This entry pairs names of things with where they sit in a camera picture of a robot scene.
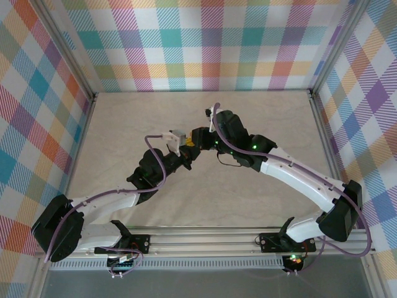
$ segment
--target beige floor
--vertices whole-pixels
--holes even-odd
[[[147,150],[143,137],[208,126],[204,109],[216,101],[238,114],[249,133],[275,141],[293,157],[329,174],[306,92],[100,94],[68,197],[114,188]],[[166,152],[165,143],[153,145]],[[224,162],[233,162],[222,156]],[[252,169],[219,164],[203,152],[193,170],[179,169],[148,202],[109,217],[126,225],[282,225],[316,206],[289,186]]]

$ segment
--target robotic arm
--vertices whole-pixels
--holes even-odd
[[[292,217],[286,221],[278,234],[284,250],[294,251],[294,248],[301,246],[300,243],[306,239],[322,235],[340,242],[347,240],[357,221],[358,213],[344,197],[334,191],[334,188],[343,189],[361,209],[360,184],[353,180],[343,184],[303,166],[272,140],[262,135],[248,134],[236,114],[221,110],[214,113],[215,110],[212,107],[205,111],[211,126],[193,130],[192,143],[188,145],[185,144],[185,136],[179,131],[163,134],[163,138],[167,140],[169,153],[164,156],[161,150],[154,150],[164,165],[166,176],[181,166],[190,170],[192,162],[196,160],[201,150],[216,150],[218,154],[230,154],[241,166],[285,182],[319,207],[315,213],[306,217],[300,219]],[[258,153],[264,153],[266,156],[259,156]],[[310,173],[320,176],[328,183],[320,182]],[[44,251],[50,250],[50,259],[54,262],[64,259],[74,250],[96,248],[96,253],[110,255],[111,252],[103,251],[101,247],[131,248],[136,242],[142,243],[140,250],[145,253],[148,249],[149,235],[142,235],[142,239],[136,239],[117,220],[105,225],[90,223],[105,214],[147,201],[157,190],[138,194],[132,193],[133,189],[149,190],[158,186],[162,180],[161,166],[152,151],[148,150],[140,160],[139,167],[127,178],[124,185],[97,195],[95,201],[88,197],[73,200],[67,199],[64,195],[55,197],[32,227],[32,233]],[[79,210],[74,210],[78,205],[81,206]],[[62,220],[64,221],[62,226],[58,227],[58,232],[55,233]],[[56,239],[53,247],[50,247],[54,234]]]

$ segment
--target checkered pattern wall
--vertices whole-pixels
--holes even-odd
[[[345,180],[364,185],[364,214],[397,297],[397,0],[372,0],[320,92]]]
[[[338,22],[338,24],[336,26],[336,29],[335,29],[331,39],[328,42],[328,45],[327,45],[327,47],[326,47],[326,49],[325,49],[325,51],[323,53],[323,56],[321,57],[321,60],[320,60],[320,62],[317,65],[316,71],[314,72],[314,75],[313,75],[313,77],[312,77],[312,79],[310,81],[308,89],[311,89],[314,86],[314,84],[315,84],[315,82],[316,82],[316,80],[318,78],[318,75],[323,70],[323,66],[324,66],[325,62],[327,61],[327,59],[329,57],[329,54],[331,53],[331,50],[334,48],[335,43],[336,43],[336,41],[338,40],[338,38],[339,38],[339,36],[341,34],[342,28],[345,25],[346,20],[349,18],[350,13],[352,12],[353,7],[356,4],[356,2],[357,2],[357,0],[349,0],[349,3],[347,5],[347,7],[345,8],[342,17],[339,20],[339,22]]]
[[[0,297],[22,297],[30,228],[65,189],[88,100],[28,0],[0,1]]]
[[[354,1],[46,2],[91,83],[120,92],[306,89]]]

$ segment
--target black cable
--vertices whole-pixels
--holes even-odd
[[[280,243],[280,244],[277,244],[277,243],[276,243],[276,242],[274,242],[272,239],[270,239],[269,237],[266,237],[266,236],[263,236],[263,238],[265,238],[265,239],[268,239],[268,241],[272,242],[274,245],[276,245],[276,246],[278,246],[278,247],[281,247],[281,248],[282,248],[282,246],[281,246],[281,243]]]
[[[259,238],[259,236],[257,236],[257,237],[254,239],[254,242],[255,242],[256,245],[259,245],[259,246],[260,246],[261,244],[260,244],[259,242],[256,241],[258,238]]]
[[[237,168],[239,168],[241,165],[231,165],[231,164],[229,164],[229,163],[223,163],[220,159],[219,159],[219,152],[216,154],[216,158],[218,158],[218,160],[219,160],[219,162],[221,163],[221,164],[223,164],[224,166],[235,166],[235,167],[237,167]]]

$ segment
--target black joint housing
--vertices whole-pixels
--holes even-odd
[[[354,180],[344,184],[344,193],[362,209],[362,188]],[[329,238],[335,241],[345,242],[350,235],[359,214],[354,207],[343,197],[336,201],[335,206],[328,213],[324,213],[317,219],[319,229]]]
[[[47,252],[52,236],[61,219],[73,208],[71,200],[61,194],[52,199],[33,225],[31,232],[40,247]],[[62,225],[51,251],[50,260],[58,262],[77,247],[83,229],[83,213],[74,211]]]
[[[231,111],[222,111],[217,113],[216,120],[218,121],[220,132],[232,145],[239,149],[246,151],[254,151],[261,153],[269,153],[271,149],[277,148],[277,145],[272,140],[262,135],[249,135],[244,128],[240,118]],[[257,172],[261,171],[263,161],[267,161],[264,156],[247,155],[232,150],[229,146],[219,141],[217,146],[218,151],[230,154],[242,166],[252,168]]]
[[[192,143],[200,150],[215,149],[218,134],[210,132],[209,127],[200,127],[192,130]]]
[[[184,166],[191,170],[191,164],[200,154],[200,149],[197,147],[180,146],[180,156],[174,152],[169,152],[166,156],[163,155],[160,149],[154,149],[163,163],[167,177],[174,173],[178,168]],[[157,186],[163,180],[163,171],[157,159],[150,150],[146,151],[143,158],[139,162],[139,167],[134,170],[134,173],[127,178],[137,189],[151,189]],[[143,192],[139,196],[137,204],[141,204],[150,199],[157,191]]]

